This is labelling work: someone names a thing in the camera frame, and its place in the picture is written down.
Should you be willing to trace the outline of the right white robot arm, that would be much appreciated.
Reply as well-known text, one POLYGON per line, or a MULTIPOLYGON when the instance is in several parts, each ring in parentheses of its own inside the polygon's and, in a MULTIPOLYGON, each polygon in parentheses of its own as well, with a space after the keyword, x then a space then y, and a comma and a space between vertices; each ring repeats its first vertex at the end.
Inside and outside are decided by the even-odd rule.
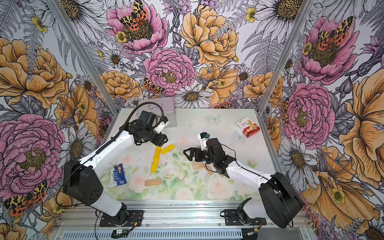
POLYGON ((216 138, 200 139, 201 146, 183 150, 189 161, 213 165, 214 172, 257 190, 265 212, 278 227, 293 227, 294 217, 304 204, 282 173, 273 175, 253 170, 223 150, 224 145, 216 138))

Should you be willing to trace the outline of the yellow long block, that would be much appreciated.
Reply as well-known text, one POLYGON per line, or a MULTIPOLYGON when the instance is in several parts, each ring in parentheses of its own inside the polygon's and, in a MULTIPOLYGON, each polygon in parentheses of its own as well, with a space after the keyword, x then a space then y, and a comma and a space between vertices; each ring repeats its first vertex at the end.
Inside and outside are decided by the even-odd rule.
POLYGON ((171 144, 171 145, 169 145, 169 146, 167 146, 165 148, 162 148, 161 149, 161 154, 165 155, 166 153, 172 151, 174 148, 175 148, 175 146, 173 144, 171 144))
POLYGON ((161 147, 156 147, 155 155, 154 155, 154 158, 155 158, 155 159, 158 159, 158 158, 160 157, 161 150, 162 150, 161 147))

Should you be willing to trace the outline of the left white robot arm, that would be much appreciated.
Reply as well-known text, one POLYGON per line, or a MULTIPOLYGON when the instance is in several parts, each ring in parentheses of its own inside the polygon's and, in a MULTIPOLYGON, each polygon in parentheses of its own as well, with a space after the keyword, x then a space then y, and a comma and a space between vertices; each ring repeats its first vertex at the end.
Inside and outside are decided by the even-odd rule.
POLYGON ((155 130, 120 130, 108 142, 79 161, 70 160, 64 166, 63 192, 86 206, 103 213, 103 218, 115 226, 128 220, 127 206, 109 195, 100 181, 110 162, 132 145, 150 142, 157 147, 168 142, 168 137, 155 130))

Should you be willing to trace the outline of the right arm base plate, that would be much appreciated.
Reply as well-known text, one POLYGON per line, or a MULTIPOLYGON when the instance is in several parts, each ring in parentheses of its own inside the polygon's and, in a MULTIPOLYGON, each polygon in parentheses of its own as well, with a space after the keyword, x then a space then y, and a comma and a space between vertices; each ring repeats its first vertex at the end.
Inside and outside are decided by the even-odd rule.
POLYGON ((234 209, 226 209, 221 211, 220 217, 225 219, 226 226, 262 227, 267 224, 267 220, 265 218, 250 219, 245 213, 234 209))

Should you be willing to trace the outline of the wooden block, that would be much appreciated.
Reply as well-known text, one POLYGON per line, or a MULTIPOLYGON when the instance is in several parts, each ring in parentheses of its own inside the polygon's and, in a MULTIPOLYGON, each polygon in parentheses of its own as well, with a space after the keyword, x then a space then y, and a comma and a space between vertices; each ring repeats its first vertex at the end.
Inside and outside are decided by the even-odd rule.
POLYGON ((203 168, 204 166, 205 166, 205 164, 203 164, 202 162, 199 162, 199 163, 196 163, 193 165, 193 169, 199 170, 199 169, 203 168))
POLYGON ((162 184, 162 179, 152 179, 152 180, 146 180, 145 186, 151 187, 151 186, 158 186, 162 184))

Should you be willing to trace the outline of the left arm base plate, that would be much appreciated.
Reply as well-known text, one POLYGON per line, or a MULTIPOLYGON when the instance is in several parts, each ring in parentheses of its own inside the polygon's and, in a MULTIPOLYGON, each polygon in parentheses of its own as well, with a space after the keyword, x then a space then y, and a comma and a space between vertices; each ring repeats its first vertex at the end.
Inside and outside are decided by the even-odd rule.
POLYGON ((142 224, 143 216, 143 210, 123 210, 114 217, 103 214, 99 223, 99 227, 140 227, 142 224))

